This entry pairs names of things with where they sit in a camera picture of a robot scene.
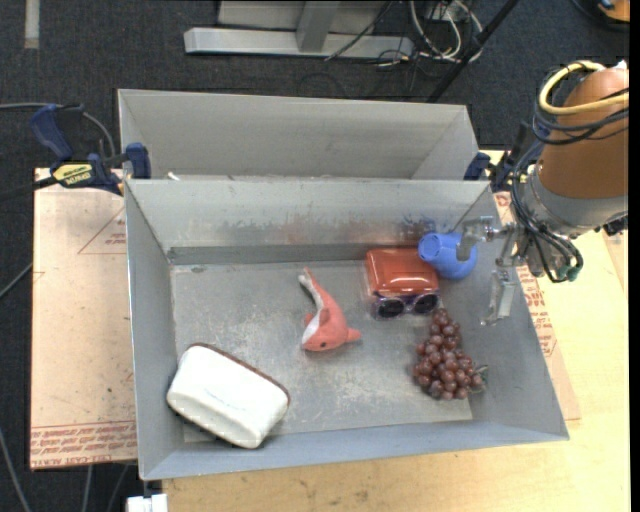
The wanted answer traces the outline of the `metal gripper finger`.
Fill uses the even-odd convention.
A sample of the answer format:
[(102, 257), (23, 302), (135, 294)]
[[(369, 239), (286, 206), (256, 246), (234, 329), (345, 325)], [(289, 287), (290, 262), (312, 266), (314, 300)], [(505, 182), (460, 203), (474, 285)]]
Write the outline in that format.
[(505, 270), (494, 270), (491, 274), (489, 306), (480, 322), (483, 326), (493, 325), (510, 316), (516, 283)]
[(456, 244), (456, 258), (467, 261), (471, 258), (472, 249), (477, 242), (491, 241), (495, 235), (493, 216), (480, 216), (462, 223), (460, 241)]

